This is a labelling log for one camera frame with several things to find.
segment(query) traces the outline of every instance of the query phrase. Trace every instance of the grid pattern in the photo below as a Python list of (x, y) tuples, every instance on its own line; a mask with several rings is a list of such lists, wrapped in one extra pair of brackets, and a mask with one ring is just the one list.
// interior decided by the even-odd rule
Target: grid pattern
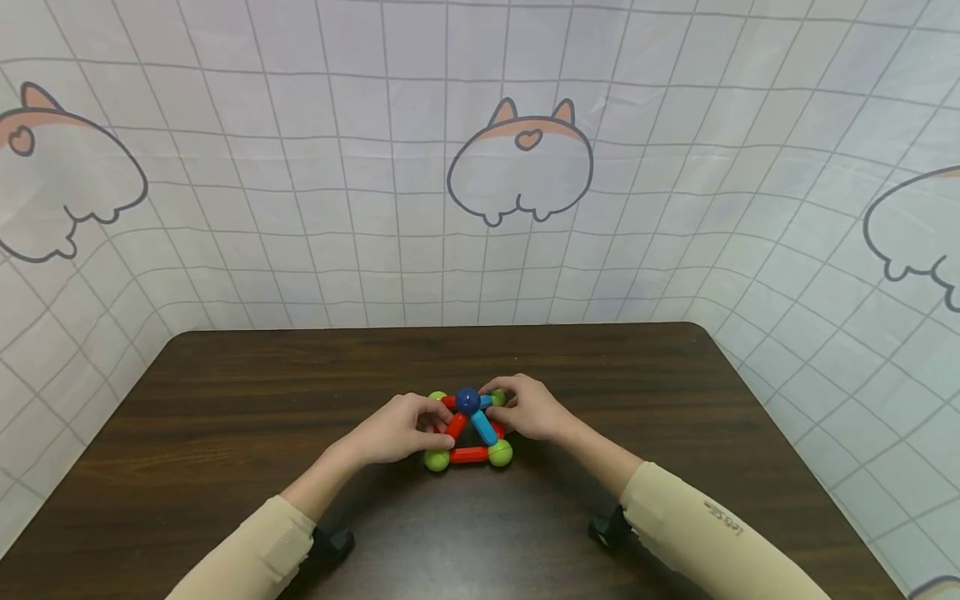
[[(955, 3), (10, 0), (0, 30), (0, 107), (37, 82), (150, 182), (73, 260), (0, 257), (0, 554), (185, 330), (685, 320), (902, 589), (960, 573), (960, 315), (863, 238), (960, 163)], [(572, 99), (594, 177), (487, 228), (445, 177), (504, 96)]]

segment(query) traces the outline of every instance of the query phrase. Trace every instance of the cat illustration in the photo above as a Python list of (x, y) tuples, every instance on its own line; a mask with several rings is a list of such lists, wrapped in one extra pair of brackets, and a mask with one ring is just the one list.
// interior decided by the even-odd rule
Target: cat illustration
[(77, 224), (113, 223), (147, 196), (147, 178), (119, 139), (67, 112), (42, 87), (0, 114), (0, 247), (27, 262), (73, 258)]
[(880, 196), (864, 215), (863, 234), (887, 279), (929, 276), (946, 290), (947, 308), (960, 312), (960, 166), (918, 175)]
[(546, 221), (583, 198), (592, 178), (593, 150), (574, 125), (571, 100), (550, 116), (517, 117), (504, 98), (453, 158), (446, 187), (463, 210), (495, 228), (518, 210)]

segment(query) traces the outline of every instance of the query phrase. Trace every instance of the left hand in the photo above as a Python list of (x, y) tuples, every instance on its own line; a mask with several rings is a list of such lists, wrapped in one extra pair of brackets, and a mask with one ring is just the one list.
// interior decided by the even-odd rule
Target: left hand
[(417, 394), (394, 396), (341, 441), (362, 464), (395, 463), (419, 450), (449, 450), (443, 432), (453, 414), (437, 400)]

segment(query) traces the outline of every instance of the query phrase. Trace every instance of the cat ear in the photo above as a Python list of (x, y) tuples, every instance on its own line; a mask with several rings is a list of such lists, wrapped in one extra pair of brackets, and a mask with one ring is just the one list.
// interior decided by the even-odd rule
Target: cat ear
[(553, 118), (569, 123), (570, 126), (573, 125), (573, 101), (569, 98), (564, 98), (560, 101), (556, 108), (553, 109)]
[(20, 103), (24, 108), (48, 108), (63, 111), (60, 103), (54, 100), (47, 90), (33, 82), (24, 82), (20, 86)]
[(500, 101), (500, 104), (496, 105), (496, 110), (493, 112), (493, 116), (490, 118), (490, 123), (487, 124), (487, 127), (511, 119), (516, 119), (516, 105), (514, 104), (513, 98), (504, 98)]

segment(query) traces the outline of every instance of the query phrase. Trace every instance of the white backdrop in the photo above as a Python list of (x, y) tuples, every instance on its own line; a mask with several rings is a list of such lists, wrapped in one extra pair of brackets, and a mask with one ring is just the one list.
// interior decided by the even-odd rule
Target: white backdrop
[(957, 3), (2, 0), (0, 72), (0, 554), (185, 330), (692, 321), (960, 574)]

